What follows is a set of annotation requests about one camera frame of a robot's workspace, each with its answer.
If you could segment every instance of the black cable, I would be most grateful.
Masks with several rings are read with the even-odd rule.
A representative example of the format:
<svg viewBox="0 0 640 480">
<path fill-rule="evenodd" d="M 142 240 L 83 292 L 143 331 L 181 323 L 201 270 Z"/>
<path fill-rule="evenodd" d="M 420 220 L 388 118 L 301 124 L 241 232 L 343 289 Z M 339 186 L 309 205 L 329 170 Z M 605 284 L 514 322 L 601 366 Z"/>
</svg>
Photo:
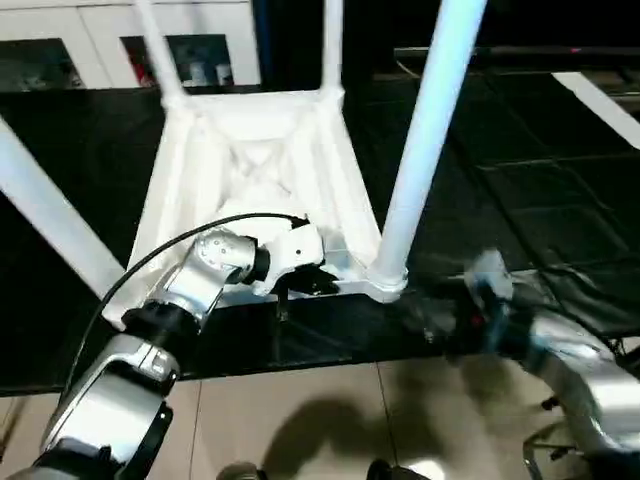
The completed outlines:
<svg viewBox="0 0 640 480">
<path fill-rule="evenodd" d="M 565 318 L 567 320 L 570 320 L 570 321 L 576 323 L 577 325 L 579 325 L 580 327 L 584 328 L 589 334 L 591 334 L 598 341 L 600 341 L 603 345 L 605 345 L 607 347 L 607 349 L 616 358 L 618 357 L 618 354 L 616 353 L 615 349 L 611 345 L 611 342 L 609 341 L 609 339 L 606 338 L 604 335 L 602 335 L 602 333 L 600 333 L 596 328 L 594 328 L 593 326 L 589 325 L 589 323 L 585 322 L 582 318 L 580 318 L 576 314 L 570 313 L 570 312 L 566 311 L 565 309 L 563 309 L 561 307 L 556 307 L 554 305 L 549 305 L 547 303 L 542 303 L 542 302 L 530 302 L 530 301 L 522 302 L 522 301 L 513 301 L 513 300 L 511 300 L 508 303 L 510 305 L 516 307 L 516 308 L 547 310 L 548 312 L 554 313 L 554 314 L 556 314 L 556 315 L 558 315 L 560 317 L 563 317 L 563 318 Z"/>
<path fill-rule="evenodd" d="M 113 286 L 106 293 L 106 295 L 104 296 L 104 298 L 102 299 L 98 307 L 96 308 L 95 312 L 93 313 L 91 319 L 89 320 L 89 323 L 87 324 L 87 328 L 85 329 L 84 334 L 82 335 L 80 344 L 78 345 L 78 350 L 73 359 L 73 363 L 71 364 L 71 369 L 67 374 L 67 380 L 65 381 L 64 389 L 62 390 L 62 394 L 60 395 L 60 400 L 58 404 L 62 402 L 62 400 L 67 396 L 67 394 L 69 393 L 69 390 L 71 389 L 71 385 L 73 383 L 73 377 L 75 375 L 76 368 L 78 367 L 78 362 L 80 360 L 80 357 L 82 356 L 82 352 L 84 350 L 85 344 L 87 343 L 87 339 L 89 338 L 89 333 L 91 333 L 93 325 L 95 324 L 96 320 L 100 318 L 100 314 L 102 313 L 102 310 L 104 310 L 104 308 L 111 301 L 113 296 L 118 292 L 118 290 L 120 290 L 122 285 L 124 285 L 127 282 L 127 280 L 129 280 L 135 273 L 137 273 L 142 267 L 144 267 L 147 263 L 149 263 L 155 257 L 160 255 L 165 250 L 168 250 L 169 248 L 173 247 L 177 243 L 180 243 L 189 237 L 193 237 L 198 233 L 205 232 L 207 230 L 210 230 L 215 227 L 219 227 L 221 225 L 225 225 L 227 223 L 236 222 L 238 220 L 245 220 L 247 218 L 283 218 L 285 220 L 289 220 L 292 223 L 293 228 L 297 228 L 299 226 L 302 226 L 308 223 L 308 221 L 305 219 L 294 217 L 293 215 L 286 215 L 284 213 L 243 213 L 240 215 L 232 215 L 230 217 L 221 218 L 213 222 L 205 223 L 204 225 L 200 225 L 199 227 L 196 227 L 187 232 L 181 233 L 177 237 L 174 237 L 168 242 L 163 243 L 156 249 L 152 250 L 149 254 L 145 255 L 139 262 L 137 262 L 133 267 L 127 270 L 124 273 L 124 275 L 122 275 L 118 279 L 116 283 L 113 284 Z"/>
<path fill-rule="evenodd" d="M 580 275 L 580 272 L 573 270 L 571 268 L 561 268 L 561 267 L 544 267 L 543 269 L 546 272 L 555 273 L 557 275 L 563 275 L 573 278 L 578 283 L 578 288 L 589 295 L 589 292 L 592 295 L 600 297 L 602 300 L 607 300 L 613 304 L 617 304 L 617 306 L 621 308 L 635 308 L 638 309 L 640 307 L 640 302 L 637 300 L 633 300 L 631 298 L 624 298 L 619 295 L 615 295 L 613 293 L 605 292 L 601 290 L 597 286 L 585 280 L 585 278 Z"/>
</svg>

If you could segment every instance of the cabinet door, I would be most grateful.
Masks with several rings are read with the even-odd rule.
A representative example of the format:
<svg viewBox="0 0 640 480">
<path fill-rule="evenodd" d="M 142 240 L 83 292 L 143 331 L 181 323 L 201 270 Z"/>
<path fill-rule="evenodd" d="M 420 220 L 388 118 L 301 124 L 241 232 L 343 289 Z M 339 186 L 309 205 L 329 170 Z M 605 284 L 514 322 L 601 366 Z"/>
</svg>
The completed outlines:
<svg viewBox="0 0 640 480">
<path fill-rule="evenodd" d="M 154 5 L 185 86 L 260 83 L 249 3 Z M 115 87 L 154 83 L 137 11 L 131 6 L 80 13 Z"/>
<path fill-rule="evenodd" d="M 75 8 L 0 12 L 0 91 L 110 86 Z"/>
</svg>

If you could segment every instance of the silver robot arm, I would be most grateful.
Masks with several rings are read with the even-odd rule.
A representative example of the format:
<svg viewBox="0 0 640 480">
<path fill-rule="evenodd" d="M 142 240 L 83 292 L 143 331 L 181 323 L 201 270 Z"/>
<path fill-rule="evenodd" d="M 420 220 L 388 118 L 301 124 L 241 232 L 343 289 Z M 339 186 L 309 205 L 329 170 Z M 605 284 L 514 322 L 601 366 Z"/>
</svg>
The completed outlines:
<svg viewBox="0 0 640 480">
<path fill-rule="evenodd" d="M 262 248 L 222 229 L 196 238 L 144 304 L 123 316 L 124 333 L 62 399 L 41 457 L 11 478 L 145 478 L 173 417 L 165 398 L 225 285 L 256 282 L 254 289 L 264 292 L 323 258 L 320 235 L 309 224 Z"/>
<path fill-rule="evenodd" d="M 593 478 L 640 478 L 640 381 L 611 347 L 543 304 L 516 318 L 514 284 L 497 251 L 485 252 L 465 281 L 487 320 L 485 351 L 516 360 L 553 390 Z M 527 466 L 532 478 L 542 478 Z"/>
</svg>

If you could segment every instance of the black mat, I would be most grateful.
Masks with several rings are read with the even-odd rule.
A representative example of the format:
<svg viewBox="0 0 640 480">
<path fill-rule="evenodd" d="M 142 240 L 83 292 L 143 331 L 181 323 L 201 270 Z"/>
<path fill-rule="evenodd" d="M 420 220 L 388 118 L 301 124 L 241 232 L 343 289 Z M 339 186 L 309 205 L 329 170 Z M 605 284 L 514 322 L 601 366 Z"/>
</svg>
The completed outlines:
<svg viewBox="0 0 640 480">
<path fill-rule="evenodd" d="M 416 93 L 412 81 L 347 92 L 344 114 L 380 225 Z M 0 95 L 0 114 L 125 263 L 164 121 L 158 92 Z M 412 293 L 386 306 L 364 296 L 291 302 L 276 344 L 274 305 L 219 311 L 186 375 L 440 354 L 433 331 L 448 306 L 420 293 L 422 279 L 457 274 L 489 247 L 605 334 L 638 333 L 638 162 L 551 76 L 471 75 L 411 253 Z M 97 300 L 4 197 L 0 206 L 0 392 L 56 389 Z M 100 324 L 87 358 L 112 333 Z"/>
</svg>

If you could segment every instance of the metal tube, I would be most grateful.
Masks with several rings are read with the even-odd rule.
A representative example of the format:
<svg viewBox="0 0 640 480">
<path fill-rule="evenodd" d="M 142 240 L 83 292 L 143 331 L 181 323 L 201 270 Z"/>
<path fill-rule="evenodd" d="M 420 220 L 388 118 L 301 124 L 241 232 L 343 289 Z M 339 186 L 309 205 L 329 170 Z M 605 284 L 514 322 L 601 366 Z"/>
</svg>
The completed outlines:
<svg viewBox="0 0 640 480">
<path fill-rule="evenodd" d="M 370 267 L 380 285 L 403 285 L 406 262 L 438 165 L 487 0 L 442 0 L 382 242 Z"/>
<path fill-rule="evenodd" d="M 342 0 L 324 1 L 324 47 L 322 88 L 342 85 Z"/>
<path fill-rule="evenodd" d="M 124 273 L 1 117 L 0 189 L 98 297 Z"/>
<path fill-rule="evenodd" d="M 149 51 L 153 71 L 156 74 L 156 80 L 160 84 L 162 99 L 166 106 L 167 101 L 170 102 L 172 101 L 170 99 L 174 98 L 181 99 L 185 93 L 182 89 L 167 39 L 158 28 L 150 0 L 136 0 L 136 7 L 142 23 L 144 42 Z"/>
</svg>

